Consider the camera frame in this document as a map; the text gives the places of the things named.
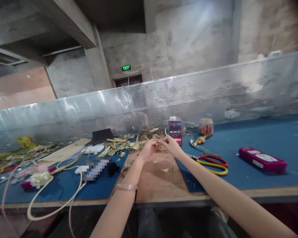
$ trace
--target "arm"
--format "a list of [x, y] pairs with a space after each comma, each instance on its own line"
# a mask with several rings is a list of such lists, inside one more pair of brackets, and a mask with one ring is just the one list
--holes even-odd
[[298, 237], [245, 193], [198, 165], [170, 136], [158, 141], [194, 175], [208, 195], [251, 237]]
[[[149, 159], [156, 141], [146, 143], [131, 169], [121, 183], [137, 185], [142, 166]], [[135, 190], [116, 189], [100, 219], [98, 220], [90, 238], [121, 237], [135, 199]]]

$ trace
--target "blue work surface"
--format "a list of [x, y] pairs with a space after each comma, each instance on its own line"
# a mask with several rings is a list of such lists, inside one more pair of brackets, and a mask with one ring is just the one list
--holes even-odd
[[[117, 166], [120, 167], [120, 171], [123, 170], [123, 165], [126, 161], [127, 156], [129, 155], [129, 151], [125, 150], [125, 153], [125, 157], [123, 157], [118, 163], [116, 163], [116, 161], [118, 160], [119, 156], [114, 155], [112, 157], [112, 162], [115, 162]], [[86, 165], [87, 156], [88, 154], [83, 155], [72, 166]], [[91, 154], [89, 160], [91, 161], [91, 159], [95, 159], [96, 157], [97, 155]], [[60, 167], [66, 165], [68, 162], [69, 160], [64, 161], [60, 165]], [[50, 182], [50, 184], [47, 185], [45, 189], [43, 189], [43, 191], [39, 194], [35, 202], [68, 201], [74, 195], [79, 186], [80, 174], [75, 174], [75, 169], [65, 170], [55, 174], [53, 181]], [[102, 176], [96, 183], [87, 184], [77, 194], [75, 200], [94, 200], [108, 198], [119, 176], [119, 173], [114, 173], [114, 175], [111, 178], [104, 178], [104, 176]], [[6, 183], [0, 185], [0, 203], [2, 200], [3, 190], [5, 186]], [[37, 192], [38, 189], [36, 188], [23, 191], [20, 184], [9, 185], [5, 203], [29, 203]]]
[[[182, 149], [191, 155], [202, 152], [190, 146], [193, 136], [183, 138]], [[202, 147], [221, 156], [228, 163], [228, 174], [221, 176], [238, 189], [298, 186], [298, 117], [285, 115], [255, 120], [216, 124], [214, 135]], [[239, 158], [241, 147], [253, 147], [288, 162], [284, 174], [265, 172], [256, 165]], [[194, 176], [177, 160], [190, 192], [205, 191]]]

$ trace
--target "hand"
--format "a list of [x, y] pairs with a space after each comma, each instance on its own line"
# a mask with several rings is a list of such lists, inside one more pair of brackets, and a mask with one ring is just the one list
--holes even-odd
[[151, 139], [150, 141], [148, 141], [145, 144], [144, 148], [142, 149], [138, 157], [142, 158], [144, 162], [146, 162], [150, 158], [152, 152], [155, 150], [156, 144], [157, 144], [157, 140], [155, 139]]
[[166, 135], [166, 137], [164, 137], [162, 140], [158, 140], [157, 142], [158, 144], [163, 145], [175, 158], [178, 158], [184, 154], [179, 144], [169, 135]]

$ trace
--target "perforated metal sheet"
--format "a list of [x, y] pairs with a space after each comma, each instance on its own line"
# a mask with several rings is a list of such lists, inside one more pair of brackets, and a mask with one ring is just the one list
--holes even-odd
[[235, 120], [298, 110], [298, 52], [0, 110], [0, 149], [23, 135], [74, 141], [104, 128], [119, 135], [163, 126], [174, 115], [187, 125], [206, 116], [221, 122], [228, 110], [239, 113]]

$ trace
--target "exit sign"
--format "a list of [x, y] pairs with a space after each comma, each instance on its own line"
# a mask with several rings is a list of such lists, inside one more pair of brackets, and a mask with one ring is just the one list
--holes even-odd
[[122, 71], [131, 70], [131, 65], [122, 66]]

